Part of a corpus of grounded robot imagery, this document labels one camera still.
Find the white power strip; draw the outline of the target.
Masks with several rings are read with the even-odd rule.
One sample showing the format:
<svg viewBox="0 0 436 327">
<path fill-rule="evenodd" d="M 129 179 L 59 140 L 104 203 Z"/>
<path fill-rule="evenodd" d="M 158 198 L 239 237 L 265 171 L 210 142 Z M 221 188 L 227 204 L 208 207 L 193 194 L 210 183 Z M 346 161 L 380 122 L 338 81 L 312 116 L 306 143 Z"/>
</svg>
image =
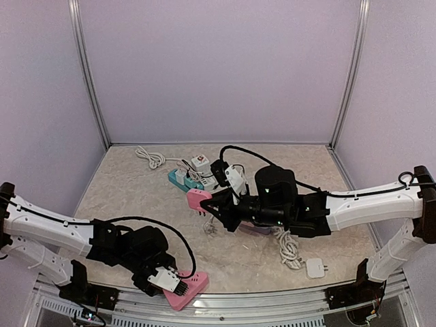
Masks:
<svg viewBox="0 0 436 327">
<path fill-rule="evenodd" d="M 172 161 L 176 168 L 168 173 L 168 180 L 184 192 L 190 189 L 212 191 L 217 188 L 218 182 L 211 172 L 211 162 L 205 155 L 197 155 L 189 161 L 183 158 L 166 157 L 158 152 L 148 152 L 144 147 L 137 146 L 135 154 L 149 163 L 151 170 L 156 170 Z"/>
</svg>

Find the pink charger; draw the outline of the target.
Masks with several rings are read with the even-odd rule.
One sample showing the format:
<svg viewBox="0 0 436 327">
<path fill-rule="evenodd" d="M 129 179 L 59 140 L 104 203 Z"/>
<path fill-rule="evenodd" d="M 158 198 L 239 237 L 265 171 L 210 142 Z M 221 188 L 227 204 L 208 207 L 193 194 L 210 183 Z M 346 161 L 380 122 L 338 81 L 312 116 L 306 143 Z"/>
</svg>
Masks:
<svg viewBox="0 0 436 327">
<path fill-rule="evenodd" d="M 201 201 L 210 200 L 212 194 L 202 189 L 190 189 L 187 193 L 187 203 L 190 209 L 198 211 L 199 215 L 206 215 L 206 211 L 200 206 Z"/>
</svg>

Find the purple power strip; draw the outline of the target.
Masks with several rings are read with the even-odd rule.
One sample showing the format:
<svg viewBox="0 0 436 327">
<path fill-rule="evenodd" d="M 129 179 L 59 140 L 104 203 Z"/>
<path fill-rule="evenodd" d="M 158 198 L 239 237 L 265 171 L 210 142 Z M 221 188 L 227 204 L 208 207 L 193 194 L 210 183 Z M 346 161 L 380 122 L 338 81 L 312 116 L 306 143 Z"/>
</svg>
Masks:
<svg viewBox="0 0 436 327">
<path fill-rule="evenodd" d="M 241 223 L 238 227 L 248 234 L 274 236 L 279 245 L 281 263 L 291 270 L 300 270 L 303 262 L 299 255 L 299 244 L 292 238 L 289 231 L 280 227 L 257 226 L 250 223 Z"/>
</svg>

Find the white cube socket adapter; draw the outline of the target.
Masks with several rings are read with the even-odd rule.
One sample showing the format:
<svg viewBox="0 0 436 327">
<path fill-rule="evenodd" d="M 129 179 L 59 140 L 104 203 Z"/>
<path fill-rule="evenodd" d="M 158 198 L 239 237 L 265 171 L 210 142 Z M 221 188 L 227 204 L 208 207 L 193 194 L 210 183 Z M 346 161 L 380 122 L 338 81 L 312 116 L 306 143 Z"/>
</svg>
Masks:
<svg viewBox="0 0 436 327">
<path fill-rule="evenodd" d="M 195 171 L 202 176 L 211 175 L 211 162 L 205 155 L 196 155 L 192 157 L 191 164 Z"/>
</svg>

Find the small white cube charger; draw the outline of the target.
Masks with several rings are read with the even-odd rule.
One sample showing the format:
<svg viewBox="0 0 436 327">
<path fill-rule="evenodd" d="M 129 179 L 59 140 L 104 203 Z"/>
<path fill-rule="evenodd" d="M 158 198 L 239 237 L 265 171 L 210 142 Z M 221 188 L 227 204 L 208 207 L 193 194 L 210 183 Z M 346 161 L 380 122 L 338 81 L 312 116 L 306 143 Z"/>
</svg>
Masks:
<svg viewBox="0 0 436 327">
<path fill-rule="evenodd" d="M 175 171 L 174 175 L 175 175 L 175 179 L 176 179 L 178 184 L 180 184 L 180 185 L 185 184 L 186 172 L 184 170 L 179 168 Z"/>
</svg>

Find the pink triangular power strip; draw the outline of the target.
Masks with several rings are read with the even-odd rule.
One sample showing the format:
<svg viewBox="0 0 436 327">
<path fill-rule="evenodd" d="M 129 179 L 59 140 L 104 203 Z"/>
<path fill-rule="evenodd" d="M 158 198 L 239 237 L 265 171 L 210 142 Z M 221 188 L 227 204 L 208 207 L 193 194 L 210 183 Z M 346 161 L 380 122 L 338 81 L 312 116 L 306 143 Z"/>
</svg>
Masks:
<svg viewBox="0 0 436 327">
<path fill-rule="evenodd" d="M 198 294 L 201 294 L 209 284 L 208 274 L 199 271 L 189 279 L 183 279 L 187 284 L 187 291 L 184 295 L 178 296 L 167 290 L 163 291 L 169 305 L 175 310 L 180 311 L 186 307 Z"/>
</svg>

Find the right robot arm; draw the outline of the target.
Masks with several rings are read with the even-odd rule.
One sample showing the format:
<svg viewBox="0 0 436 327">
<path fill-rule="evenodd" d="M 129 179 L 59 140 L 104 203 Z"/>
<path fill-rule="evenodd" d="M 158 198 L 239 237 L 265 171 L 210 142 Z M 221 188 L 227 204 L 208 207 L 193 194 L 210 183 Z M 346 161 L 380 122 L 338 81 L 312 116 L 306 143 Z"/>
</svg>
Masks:
<svg viewBox="0 0 436 327">
<path fill-rule="evenodd" d="M 435 244 L 435 181 L 425 166 L 403 172 L 397 181 L 362 190 L 329 192 L 297 181 L 282 168 L 255 153 L 266 166 L 255 173 L 257 195 L 249 192 L 243 170 L 228 164 L 220 150 L 211 172 L 223 188 L 204 200 L 199 209 L 217 218 L 233 232 L 243 221 L 283 228 L 301 238 L 329 236 L 355 225 L 404 219 L 401 229 L 358 267 L 349 297 L 363 302 L 397 268 L 426 245 Z"/>
</svg>

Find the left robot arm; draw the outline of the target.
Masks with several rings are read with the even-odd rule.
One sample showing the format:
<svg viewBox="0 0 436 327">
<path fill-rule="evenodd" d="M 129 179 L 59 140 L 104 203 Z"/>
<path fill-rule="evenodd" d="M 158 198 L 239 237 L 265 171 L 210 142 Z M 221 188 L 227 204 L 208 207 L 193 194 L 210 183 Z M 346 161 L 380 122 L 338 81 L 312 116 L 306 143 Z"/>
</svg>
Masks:
<svg viewBox="0 0 436 327">
<path fill-rule="evenodd" d="M 1 184 L 1 257 L 15 257 L 49 278 L 68 298 L 82 303 L 95 297 L 87 269 L 77 260 L 54 253 L 52 245 L 73 255 L 122 266 L 133 284 L 149 296 L 167 291 L 184 296 L 189 286 L 180 275 L 168 241 L 161 231 L 172 226 L 146 217 L 106 221 L 74 219 L 40 208 L 16 195 L 15 186 Z"/>
</svg>

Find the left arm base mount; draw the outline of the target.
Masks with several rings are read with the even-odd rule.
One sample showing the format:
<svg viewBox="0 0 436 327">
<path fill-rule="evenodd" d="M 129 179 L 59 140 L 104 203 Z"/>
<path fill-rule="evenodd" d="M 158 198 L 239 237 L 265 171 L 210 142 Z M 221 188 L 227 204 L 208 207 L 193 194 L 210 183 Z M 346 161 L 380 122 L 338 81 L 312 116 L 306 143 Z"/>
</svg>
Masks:
<svg viewBox="0 0 436 327">
<path fill-rule="evenodd" d="M 120 291 L 113 287 L 89 283 L 86 267 L 76 260 L 72 260 L 71 264 L 72 274 L 66 285 L 58 287 L 59 296 L 77 304 L 113 311 Z"/>
</svg>

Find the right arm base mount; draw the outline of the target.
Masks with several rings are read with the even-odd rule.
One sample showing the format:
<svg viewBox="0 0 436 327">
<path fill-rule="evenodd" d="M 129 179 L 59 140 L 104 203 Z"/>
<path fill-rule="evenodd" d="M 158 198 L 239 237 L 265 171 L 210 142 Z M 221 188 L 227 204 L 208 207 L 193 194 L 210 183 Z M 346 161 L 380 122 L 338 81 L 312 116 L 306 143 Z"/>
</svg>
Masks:
<svg viewBox="0 0 436 327">
<path fill-rule="evenodd" d="M 359 265 L 356 280 L 340 286 L 328 287 L 325 290 L 329 309 L 338 309 L 358 305 L 360 303 L 381 300 L 385 294 L 386 282 L 369 280 L 367 273 L 368 259 Z"/>
</svg>

